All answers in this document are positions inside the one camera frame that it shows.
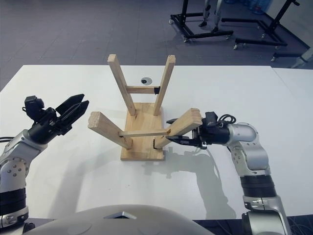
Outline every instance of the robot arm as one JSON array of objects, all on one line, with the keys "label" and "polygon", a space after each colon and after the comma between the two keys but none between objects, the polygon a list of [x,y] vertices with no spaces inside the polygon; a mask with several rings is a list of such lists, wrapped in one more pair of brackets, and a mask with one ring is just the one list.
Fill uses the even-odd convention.
[{"label": "robot arm", "polygon": [[54,137],[65,135],[85,113],[89,102],[82,102],[83,97],[83,94],[72,96],[55,110],[42,109],[43,101],[35,96],[26,98],[23,110],[34,124],[14,137],[0,156],[0,228],[22,223],[28,218],[25,178],[31,161]]},{"label": "robot arm", "polygon": [[193,138],[169,136],[169,140],[206,149],[207,144],[222,144],[231,152],[244,191],[244,204],[250,210],[242,215],[245,234],[277,233],[291,235],[280,197],[270,175],[268,155],[260,145],[257,130],[248,123],[235,124],[231,115],[219,120],[214,112],[205,113]]}]

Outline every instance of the black frame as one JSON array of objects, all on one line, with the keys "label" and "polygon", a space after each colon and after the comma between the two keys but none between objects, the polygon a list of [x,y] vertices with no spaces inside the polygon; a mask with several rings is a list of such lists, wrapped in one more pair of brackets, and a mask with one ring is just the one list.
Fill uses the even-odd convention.
[{"label": "black frame", "polygon": [[230,36],[234,33],[234,31],[216,31],[216,32],[210,32],[210,33],[199,33],[194,34],[191,29],[186,25],[186,18],[187,17],[195,17],[195,16],[202,16],[202,12],[197,13],[187,13],[187,6],[188,6],[188,0],[184,0],[182,5],[182,11],[181,14],[171,15],[171,20],[174,22],[174,24],[179,28],[181,33],[184,35],[184,42],[187,42],[188,39],[191,38],[208,38],[208,37],[216,37],[216,36]]},{"label": "black frame", "polygon": [[[299,6],[300,4],[296,2],[296,0],[286,0],[283,7],[280,9],[279,13],[275,17],[275,19],[268,26],[264,21],[261,20],[249,20],[249,19],[234,19],[234,18],[222,18],[222,22],[243,22],[243,23],[257,23],[260,28],[264,30],[264,34],[262,35],[262,40],[254,40],[254,39],[244,39],[244,38],[236,38],[236,45],[240,43],[244,44],[257,44],[257,45],[267,45],[267,46],[283,46],[286,47],[288,44],[279,37],[278,34],[275,33],[276,27],[279,25],[280,19],[283,17],[284,13],[287,11],[288,7],[294,3]],[[272,41],[263,40],[265,36],[268,35]]]}]

